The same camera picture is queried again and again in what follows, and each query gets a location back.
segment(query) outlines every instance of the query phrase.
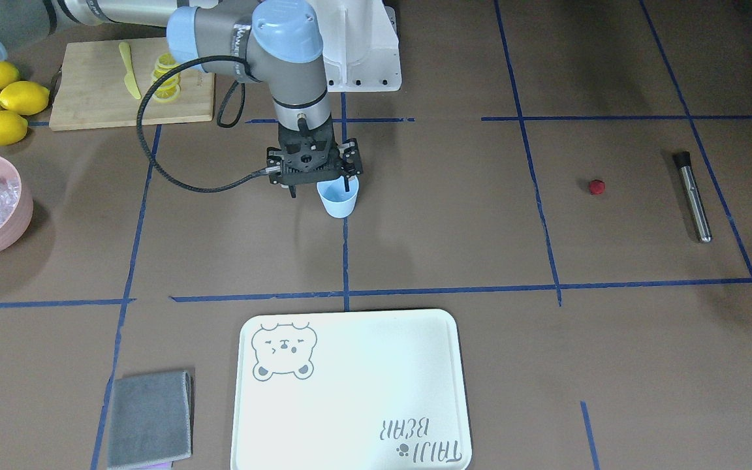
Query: plastic cup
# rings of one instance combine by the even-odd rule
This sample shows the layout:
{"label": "plastic cup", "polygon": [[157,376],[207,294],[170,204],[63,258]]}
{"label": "plastic cup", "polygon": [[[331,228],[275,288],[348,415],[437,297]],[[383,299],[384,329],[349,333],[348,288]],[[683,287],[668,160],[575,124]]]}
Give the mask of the plastic cup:
{"label": "plastic cup", "polygon": [[319,181],[319,196],[326,213],[336,218],[344,218],[353,212],[358,196],[358,178],[350,178],[350,191],[344,191],[344,176],[333,181]]}

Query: folded towel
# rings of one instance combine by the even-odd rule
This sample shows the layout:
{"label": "folded towel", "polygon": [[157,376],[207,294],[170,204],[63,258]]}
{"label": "folded towel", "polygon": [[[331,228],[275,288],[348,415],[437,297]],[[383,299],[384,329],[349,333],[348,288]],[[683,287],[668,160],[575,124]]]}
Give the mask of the folded towel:
{"label": "folded towel", "polygon": [[125,377],[114,382],[112,395],[108,470],[191,457],[193,396],[187,371]]}

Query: bear illustration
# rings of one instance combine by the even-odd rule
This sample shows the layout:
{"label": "bear illustration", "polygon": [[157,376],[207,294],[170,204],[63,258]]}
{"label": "bear illustration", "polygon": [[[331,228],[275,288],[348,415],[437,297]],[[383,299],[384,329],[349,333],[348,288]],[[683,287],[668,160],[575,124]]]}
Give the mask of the bear illustration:
{"label": "bear illustration", "polygon": [[254,378],[267,381],[274,374],[294,374],[305,380],[313,374],[311,355],[317,342],[315,330],[295,324],[275,324],[260,330],[251,337],[257,363],[254,365]]}

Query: yellow knife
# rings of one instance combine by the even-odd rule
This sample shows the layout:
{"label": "yellow knife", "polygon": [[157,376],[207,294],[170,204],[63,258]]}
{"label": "yellow knife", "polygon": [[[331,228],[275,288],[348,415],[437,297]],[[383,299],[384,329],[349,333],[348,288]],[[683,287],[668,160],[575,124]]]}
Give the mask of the yellow knife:
{"label": "yellow knife", "polygon": [[141,92],[138,91],[138,83],[135,81],[135,73],[132,71],[132,55],[129,53],[129,43],[122,41],[117,45],[120,50],[120,57],[123,59],[123,66],[126,67],[126,75],[123,75],[123,84],[129,90],[129,94],[135,99],[141,99]]}

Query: black cable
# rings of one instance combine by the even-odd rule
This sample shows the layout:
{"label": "black cable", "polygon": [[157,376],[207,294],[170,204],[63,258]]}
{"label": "black cable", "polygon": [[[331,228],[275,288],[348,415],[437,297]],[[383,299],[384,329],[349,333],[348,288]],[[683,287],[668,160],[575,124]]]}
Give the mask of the black cable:
{"label": "black cable", "polygon": [[242,92],[241,92],[241,98],[240,98],[240,110],[236,112],[236,118],[232,120],[232,122],[228,124],[224,124],[222,122],[222,114],[225,112],[225,108],[228,105],[228,102],[230,101],[230,96],[233,95],[234,90],[236,89],[236,86],[238,86],[238,81],[234,80],[234,83],[230,84],[230,88],[225,93],[225,98],[222,99],[222,104],[220,104],[220,110],[217,113],[217,125],[220,127],[224,127],[226,129],[230,129],[236,125],[236,123],[240,122],[240,117],[242,117],[242,110],[245,109],[245,84],[242,85]]}
{"label": "black cable", "polygon": [[[240,57],[234,57],[232,55],[209,55],[206,57],[199,57],[199,59],[193,59],[189,60],[188,62],[182,63],[182,65],[177,66],[176,68],[170,69],[166,74],[161,75],[161,77],[158,77],[158,80],[155,81],[155,83],[152,84],[152,86],[149,87],[149,90],[144,94],[144,97],[141,99],[141,104],[138,105],[138,113],[135,116],[135,133],[138,135],[138,142],[141,143],[141,148],[144,150],[144,155],[147,155],[147,159],[149,160],[149,163],[152,164],[153,168],[161,174],[161,176],[164,176],[164,178],[177,185],[177,187],[186,189],[188,191],[194,191],[194,193],[221,193],[221,191],[227,191],[229,189],[232,189],[234,187],[238,187],[239,185],[243,184],[246,181],[253,180],[254,178],[258,178],[259,176],[266,175],[266,169],[257,170],[256,172],[248,173],[248,175],[245,175],[244,178],[238,179],[238,181],[234,181],[230,184],[221,185],[220,187],[196,187],[196,185],[189,185],[185,182],[179,181],[176,178],[173,178],[173,175],[170,175],[162,166],[158,163],[158,161],[155,160],[155,155],[153,155],[152,149],[149,148],[149,145],[147,144],[146,138],[144,138],[144,110],[147,108],[147,104],[149,103],[149,100],[153,97],[155,94],[155,90],[158,90],[159,87],[162,86],[162,84],[165,83],[165,81],[169,80],[171,77],[173,77],[176,74],[179,74],[182,71],[185,71],[186,69],[190,69],[191,67],[195,65],[200,65],[201,63],[208,63],[208,62],[238,62],[241,63],[245,67],[245,74],[248,75],[248,77],[251,77],[251,72],[249,71],[249,65],[248,62],[245,62],[244,59],[241,59]],[[234,89],[236,89],[236,81],[235,84],[232,85],[232,88],[228,90],[228,93],[226,95],[226,99],[224,99],[222,107],[220,107],[220,113],[217,117],[217,124],[220,125],[222,112],[225,110],[225,106],[227,104],[227,99],[230,98],[230,95],[234,92]],[[222,127],[233,127],[236,125],[236,122],[240,119],[240,116],[242,115],[242,106],[245,104],[245,84],[243,84],[242,88],[242,104],[240,106],[240,111],[238,113],[238,116],[236,116],[236,119],[233,123],[230,123],[230,125],[222,125]]]}

